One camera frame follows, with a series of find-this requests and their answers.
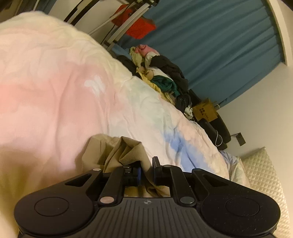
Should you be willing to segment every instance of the orange-red fabric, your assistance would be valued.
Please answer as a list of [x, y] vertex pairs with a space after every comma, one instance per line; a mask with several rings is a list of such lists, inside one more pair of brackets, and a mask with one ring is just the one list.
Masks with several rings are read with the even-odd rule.
[[[127, 5], [121, 5], [118, 10], [115, 12], [119, 12]], [[133, 13], [133, 10], [127, 9], [125, 10], [120, 16], [112, 20], [112, 22], [116, 26], [121, 26]], [[142, 39], [145, 37], [149, 32], [156, 29], [156, 25], [152, 23], [151, 20], [146, 19], [144, 17], [140, 17], [127, 31], [126, 34], [135, 38], [135, 39]]]

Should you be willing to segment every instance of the quilted fabric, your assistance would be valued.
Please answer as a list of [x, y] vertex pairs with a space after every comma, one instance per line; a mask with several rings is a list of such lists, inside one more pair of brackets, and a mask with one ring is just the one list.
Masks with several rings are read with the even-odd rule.
[[290, 238], [290, 219], [283, 189], [265, 147], [242, 160], [251, 188], [273, 198], [281, 209], [281, 218], [274, 235]]

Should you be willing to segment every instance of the cardboard box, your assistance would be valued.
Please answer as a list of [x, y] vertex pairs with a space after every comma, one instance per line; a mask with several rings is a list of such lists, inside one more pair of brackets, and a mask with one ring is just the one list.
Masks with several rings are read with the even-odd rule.
[[217, 112], [212, 104], [212, 102], [207, 98], [201, 103], [197, 104], [192, 108], [195, 118], [199, 121], [204, 118], [208, 122], [211, 122], [218, 118]]

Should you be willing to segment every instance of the dark green cloth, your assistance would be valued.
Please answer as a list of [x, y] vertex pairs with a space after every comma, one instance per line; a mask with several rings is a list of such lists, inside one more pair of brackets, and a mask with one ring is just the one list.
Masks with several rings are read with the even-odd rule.
[[156, 75], [151, 80], [151, 83], [154, 83], [155, 85], [157, 85], [161, 89], [162, 92], [167, 92], [167, 93], [173, 92], [174, 97], [177, 97], [180, 95], [180, 93], [177, 90], [177, 85], [170, 78], [166, 78], [161, 75]]

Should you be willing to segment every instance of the tie-dye blanket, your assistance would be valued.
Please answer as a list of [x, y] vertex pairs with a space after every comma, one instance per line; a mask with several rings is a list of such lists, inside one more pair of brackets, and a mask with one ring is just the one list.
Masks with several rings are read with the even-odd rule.
[[151, 159], [229, 179], [202, 128], [90, 36], [42, 13], [0, 24], [0, 237], [24, 195], [81, 172], [98, 133], [141, 141]]

